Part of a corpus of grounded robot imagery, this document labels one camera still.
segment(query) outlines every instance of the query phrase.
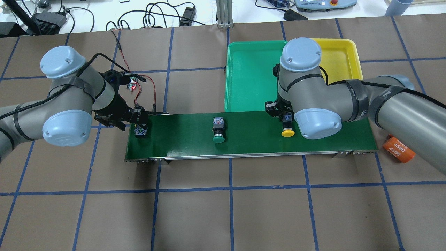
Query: grid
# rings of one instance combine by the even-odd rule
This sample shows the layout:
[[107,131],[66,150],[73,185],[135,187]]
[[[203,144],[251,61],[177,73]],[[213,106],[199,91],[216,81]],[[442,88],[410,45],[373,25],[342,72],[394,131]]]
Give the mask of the grid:
[[[423,91],[423,93],[425,93],[424,87],[421,83],[421,80],[417,74],[417,71],[413,65],[413,61],[422,61],[422,60],[441,60],[441,59],[446,59],[446,57],[438,57],[438,58],[411,58],[407,48],[405,46],[405,42],[403,41],[403,38],[399,32],[399,29],[396,25],[396,22],[394,20],[394,18],[392,17],[392,22],[394,25],[394,28],[398,34],[399,40],[404,48],[404,51],[406,53],[407,58],[406,59],[389,59],[389,60],[362,60],[361,63],[377,63],[377,62],[399,62],[399,61],[405,61],[405,62],[409,62],[410,66],[413,70],[413,73],[416,76],[416,79],[418,81],[418,84],[421,88],[421,90]],[[338,31],[339,31],[339,35],[341,38],[343,38],[343,33],[341,31],[341,27],[339,25],[339,21],[337,19],[334,20],[334,22],[337,25]],[[285,36],[285,28],[283,25],[283,22],[280,22],[281,25],[281,31],[282,31],[282,35],[283,35],[283,39],[286,40],[286,36]],[[167,102],[167,96],[168,96],[168,90],[169,90],[169,75],[170,72],[173,71],[208,71],[208,70],[222,70],[224,69],[224,67],[211,67],[211,68],[190,68],[190,69],[170,69],[170,64],[171,64],[171,56],[172,56],[172,44],[173,44],[173,37],[174,37],[174,31],[175,28],[172,28],[171,30],[171,34],[170,34],[170,42],[169,42],[169,59],[168,59],[168,65],[167,65],[167,69],[165,70],[154,70],[154,71],[144,71],[144,72],[166,72],[167,76],[166,76],[166,83],[165,83],[165,97],[164,97],[164,107],[163,107],[163,111],[166,111],[166,102]],[[229,41],[230,41],[230,29],[227,29],[227,44],[229,45]],[[118,40],[120,39],[121,36],[121,32],[118,33]],[[68,34],[66,37],[66,42],[65,45],[68,43],[70,38],[70,35]],[[14,45],[14,48],[9,56],[8,62],[2,72],[2,75],[0,77],[0,83],[2,80],[13,80],[13,79],[39,79],[39,78],[45,78],[42,76],[30,76],[30,77],[11,77],[11,78],[4,78],[5,72],[8,68],[8,65],[11,61],[11,58],[15,52],[15,49],[17,47],[17,44],[19,42],[20,38],[17,38],[16,43]],[[114,52],[114,56],[113,56],[113,60],[116,59],[116,54],[117,54],[117,46],[115,48],[115,52]],[[387,200],[387,204],[388,204],[388,209],[391,215],[391,219],[392,219],[392,223],[393,223],[393,227],[395,230],[395,235],[398,241],[398,245],[399,248],[401,250],[405,250],[404,249],[404,245],[403,242],[401,240],[400,237],[400,233],[399,233],[399,229],[398,229],[398,225],[397,225],[397,221],[395,219],[395,215],[393,213],[393,208],[392,208],[392,202],[391,202],[391,198],[389,196],[388,193],[388,186],[406,186],[406,185],[433,185],[433,184],[446,184],[446,181],[443,180],[438,180],[438,181],[414,181],[414,182],[386,182],[384,174],[382,173],[382,168],[381,168],[381,164],[380,164],[380,160],[378,157],[378,154],[375,153],[375,159],[376,159],[376,167],[377,167],[377,171],[380,172],[380,177],[381,177],[381,182],[379,183],[359,183],[359,184],[311,184],[310,183],[310,179],[309,179],[309,174],[308,174],[308,168],[307,168],[307,163],[306,163],[306,157],[303,156],[303,166],[304,166],[304,173],[305,173],[305,181],[306,184],[305,185],[285,185],[285,186],[233,186],[233,182],[232,182],[232,159],[229,158],[228,159],[228,173],[229,173],[229,186],[223,186],[223,187],[209,187],[209,188],[182,188],[182,189],[160,189],[160,178],[161,178],[161,169],[162,166],[159,164],[158,168],[157,168],[157,182],[156,182],[156,188],[155,189],[140,189],[140,190],[110,190],[110,191],[97,191],[97,190],[89,190],[89,182],[90,182],[90,177],[91,177],[91,172],[92,172],[92,166],[93,163],[95,161],[95,154],[96,154],[96,149],[97,149],[97,145],[98,145],[98,141],[99,141],[99,137],[100,137],[100,132],[101,130],[107,130],[108,128],[103,126],[103,125],[96,125],[96,126],[92,126],[92,128],[97,128],[97,134],[96,134],[96,138],[95,138],[95,144],[94,144],[94,148],[93,148],[93,152],[92,152],[92,156],[91,156],[91,162],[90,162],[90,168],[87,174],[87,181],[85,183],[85,189],[83,191],[58,191],[58,192],[20,192],[20,188],[21,188],[21,183],[22,180],[25,176],[25,172],[28,166],[28,162],[31,156],[31,153],[33,151],[33,147],[34,147],[34,142],[31,144],[31,147],[29,149],[27,158],[26,158],[26,162],[24,164],[23,167],[23,171],[21,173],[20,176],[20,180],[17,184],[17,188],[15,192],[11,192],[11,193],[0,193],[0,196],[13,196],[13,201],[8,213],[8,217],[7,220],[5,222],[4,225],[4,229],[3,232],[1,234],[0,237],[0,246],[3,242],[5,233],[8,229],[8,224],[9,224],[9,220],[10,217],[13,213],[14,210],[14,205],[16,202],[16,199],[18,196],[24,196],[24,195],[62,195],[62,194],[79,194],[79,195],[83,195],[83,199],[82,199],[82,204],[81,204],[81,208],[79,211],[79,217],[78,217],[78,222],[77,222],[77,227],[76,227],[76,232],[75,232],[75,237],[74,237],[74,243],[73,243],[73,248],[72,250],[76,250],[76,245],[77,245],[77,240],[78,240],[78,235],[79,235],[79,229],[80,226],[82,224],[82,217],[83,217],[83,209],[85,206],[85,201],[87,198],[87,195],[90,194],[116,194],[116,193],[154,193],[155,194],[155,201],[154,201],[154,209],[153,209],[153,223],[152,223],[152,236],[151,236],[151,250],[154,250],[154,243],[155,243],[155,239],[156,239],[156,228],[155,228],[155,223],[157,220],[157,207],[158,207],[158,197],[159,197],[159,193],[163,193],[163,192],[199,192],[199,191],[219,191],[219,190],[228,190],[229,194],[230,194],[230,198],[229,198],[229,209],[230,209],[230,231],[231,231],[231,250],[235,250],[235,245],[234,245],[234,205],[233,205],[233,191],[234,190],[250,190],[250,189],[306,189],[307,190],[307,195],[308,195],[308,208],[309,208],[309,212],[310,212],[310,219],[311,219],[311,225],[312,225],[312,231],[313,231],[313,238],[314,238],[314,246],[315,246],[315,250],[319,250],[319,244],[318,244],[318,235],[317,235],[317,226],[315,223],[315,216],[314,216],[314,212],[313,212],[313,203],[312,203],[312,196],[311,196],[311,189],[312,188],[344,188],[344,187],[371,187],[371,186],[376,186],[376,187],[383,187],[384,193],[385,193],[385,197]]]

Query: cable connector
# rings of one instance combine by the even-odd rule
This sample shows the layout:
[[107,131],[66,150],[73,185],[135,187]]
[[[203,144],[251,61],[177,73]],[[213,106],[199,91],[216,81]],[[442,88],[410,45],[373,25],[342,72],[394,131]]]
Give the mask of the cable connector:
[[133,92],[136,89],[136,85],[138,84],[138,80],[136,77],[130,77],[130,83],[127,84],[127,90]]

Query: blue tape line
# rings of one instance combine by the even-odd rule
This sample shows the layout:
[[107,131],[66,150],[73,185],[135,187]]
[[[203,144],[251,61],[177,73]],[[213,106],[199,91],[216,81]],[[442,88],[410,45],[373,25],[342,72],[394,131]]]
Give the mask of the blue tape line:
[[398,34],[398,38],[400,39],[401,45],[403,46],[404,52],[406,53],[407,59],[409,60],[410,67],[412,68],[413,73],[415,74],[415,78],[417,79],[418,84],[420,85],[421,91],[426,94],[424,90],[423,84],[421,83],[420,77],[418,76],[417,71],[415,70],[415,66],[413,66],[412,59],[410,58],[409,52],[407,51],[406,45],[404,44],[403,37],[401,36],[400,30],[396,25],[395,19],[393,16],[390,17],[392,19],[393,26],[395,27],[396,33]]
[[239,187],[233,187],[232,190],[267,190],[267,189],[297,189],[297,188],[307,188],[307,185],[239,186]]
[[155,224],[157,222],[157,214],[158,214],[158,197],[160,190],[160,179],[161,179],[161,162],[158,164],[158,173],[157,173],[157,186],[155,188],[155,202],[153,204],[153,222],[152,222],[152,237],[150,239],[151,247],[150,250],[153,251],[155,248]]
[[232,190],[232,158],[229,158],[229,221],[231,232],[231,251],[234,251],[234,194]]
[[321,184],[310,185],[311,188],[353,188],[353,187],[377,187],[382,186],[382,183],[357,183],[357,184]]
[[167,108],[167,92],[169,90],[170,61],[172,59],[173,31],[174,31],[174,27],[172,27],[172,31],[170,32],[169,57],[167,60],[167,75],[166,75],[166,88],[164,90],[163,112],[165,112],[166,108]]
[[72,249],[72,251],[76,250],[76,246],[78,244],[79,230],[81,228],[83,209],[85,207],[85,200],[87,199],[87,191],[88,191],[88,185],[90,183],[90,177],[91,177],[91,168],[88,169],[87,182],[85,183],[85,189],[84,189],[84,192],[83,192],[81,209],[79,211],[78,223],[76,225],[76,232],[74,234],[74,241],[73,241],[73,249]]
[[380,172],[381,181],[383,182],[384,193],[386,195],[387,205],[388,205],[389,211],[390,211],[390,217],[392,218],[393,228],[395,229],[396,239],[398,240],[398,245],[400,247],[400,250],[405,251],[405,249],[403,247],[403,242],[401,241],[400,231],[398,230],[398,226],[396,225],[396,219],[395,219],[395,215],[393,213],[393,207],[392,207],[392,203],[390,201],[390,196],[389,196],[389,193],[387,190],[387,185],[386,185],[386,181],[384,178],[383,169],[381,168],[381,162],[380,162],[380,159],[378,158],[378,153],[375,153],[375,159],[376,159],[376,164],[378,166],[378,171]]
[[155,189],[87,191],[87,194],[151,193]]
[[205,192],[205,191],[221,191],[230,190],[228,187],[211,187],[211,188],[166,188],[159,189],[158,192]]
[[6,73],[6,69],[8,68],[9,63],[11,62],[12,55],[14,54],[14,51],[15,51],[16,48],[17,48],[17,44],[19,43],[19,39],[20,39],[20,37],[17,37],[16,44],[14,44],[14,47],[12,48],[11,54],[9,55],[9,58],[8,58],[8,61],[6,62],[6,65],[4,66],[4,69],[3,69],[3,72],[2,72],[2,74],[1,74],[1,76],[0,76],[0,79],[4,79],[4,78],[3,78],[3,77],[4,77],[4,74]]
[[408,182],[386,182],[387,186],[408,186],[408,185],[444,185],[446,180],[434,181],[408,181]]
[[[118,32],[118,41],[121,39],[121,31]],[[118,53],[118,43],[116,43],[115,47],[115,53],[113,54],[113,61],[116,62],[116,54]]]
[[[446,180],[433,181],[402,181],[386,182],[387,186],[410,186],[410,185],[445,185]],[[310,188],[354,188],[354,187],[378,187],[383,183],[348,183],[348,184],[311,184]],[[307,185],[275,185],[275,186],[237,186],[237,187],[208,187],[208,188],[165,188],[158,192],[205,192],[222,190],[268,190],[268,189],[303,189]],[[155,189],[135,189],[135,190],[93,190],[87,194],[119,194],[119,193],[153,193]],[[19,192],[18,195],[63,195],[63,194],[83,194],[83,191],[55,191],[55,192]],[[0,192],[0,196],[14,196],[15,192]]]
[[408,62],[408,59],[379,59],[379,60],[361,60],[360,63],[381,63],[381,62]]
[[419,58],[419,59],[412,59],[412,61],[423,61],[423,60],[446,60],[446,57],[440,57],[440,58]]
[[65,45],[68,45],[68,39],[70,39],[70,34],[69,33],[66,35]]
[[226,46],[229,46],[229,28],[226,28]]
[[167,72],[167,70],[150,70],[150,71],[132,71],[132,73],[155,73],[155,72]]
[[57,191],[57,192],[19,192],[19,195],[62,195],[62,194],[83,194],[83,191]]
[[283,21],[280,21],[280,27],[282,28],[282,36],[283,36],[283,40],[286,41],[285,27],[283,26]]
[[310,209],[311,227],[313,229],[314,248],[316,251],[319,251],[318,235],[316,233],[316,222],[314,220],[314,212],[313,212],[313,200],[311,199],[310,178],[308,176],[308,168],[307,168],[307,164],[306,164],[305,155],[302,155],[302,161],[304,163],[305,183],[306,183],[306,187],[307,187],[308,206]]
[[93,147],[93,154],[91,155],[90,167],[92,167],[93,163],[95,162],[96,149],[98,148],[100,132],[101,132],[101,127],[98,128],[98,132],[96,133],[96,141],[95,141],[95,146]]
[[339,21],[338,21],[338,19],[335,18],[334,20],[335,20],[335,22],[336,22],[336,26],[338,27],[339,36],[340,36],[341,38],[344,38],[344,36],[342,35],[341,26],[339,25]]
[[98,141],[99,141],[99,135],[101,132],[101,128],[98,128],[98,132],[96,133],[96,141],[95,141],[95,146],[93,147],[93,152],[91,154],[91,161],[90,161],[90,168],[88,169],[88,174],[87,174],[87,181],[85,182],[85,188],[83,191],[83,196],[82,196],[82,203],[81,203],[81,209],[79,211],[79,218],[78,218],[78,223],[76,226],[76,232],[74,234],[74,241],[73,241],[73,249],[72,251],[76,250],[76,245],[78,243],[78,237],[79,237],[79,230],[81,227],[81,222],[82,222],[82,216],[83,216],[83,210],[85,207],[85,200],[87,199],[87,191],[88,191],[88,186],[90,184],[90,178],[91,178],[91,167],[93,166],[93,163],[95,161],[95,155],[96,155],[96,148],[98,147]]
[[172,69],[173,71],[209,71],[209,70],[222,70],[224,67],[209,67],[209,68],[191,68],[191,69]]
[[9,221],[11,220],[12,210],[14,210],[14,205],[16,204],[17,196],[19,195],[20,186],[22,185],[23,177],[25,176],[26,168],[28,167],[29,158],[31,157],[31,153],[33,152],[34,141],[31,143],[31,147],[29,148],[28,156],[26,157],[25,165],[23,166],[22,174],[20,175],[19,183],[17,184],[16,192],[14,193],[14,198],[12,199],[11,207],[9,208],[8,217],[6,217],[6,222],[4,223],[3,231],[0,237],[0,247],[3,243],[4,235],[6,233],[6,229],[8,228]]
[[3,78],[3,80],[18,80],[18,79],[45,79],[46,76],[35,76],[35,77],[14,77],[14,78]]

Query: gray pipe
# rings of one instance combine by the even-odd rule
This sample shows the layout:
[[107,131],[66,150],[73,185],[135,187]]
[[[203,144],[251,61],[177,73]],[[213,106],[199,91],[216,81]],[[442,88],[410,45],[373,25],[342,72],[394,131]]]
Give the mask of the gray pipe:
[[446,175],[446,109],[403,92],[383,104],[378,123]]

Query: orange battery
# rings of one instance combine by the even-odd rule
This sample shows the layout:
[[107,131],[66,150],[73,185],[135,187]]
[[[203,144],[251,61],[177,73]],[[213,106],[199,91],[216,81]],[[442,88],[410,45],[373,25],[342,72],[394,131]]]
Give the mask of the orange battery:
[[414,151],[408,148],[396,137],[391,137],[388,141],[386,141],[386,143],[384,143],[383,147],[402,163],[409,162],[416,155]]

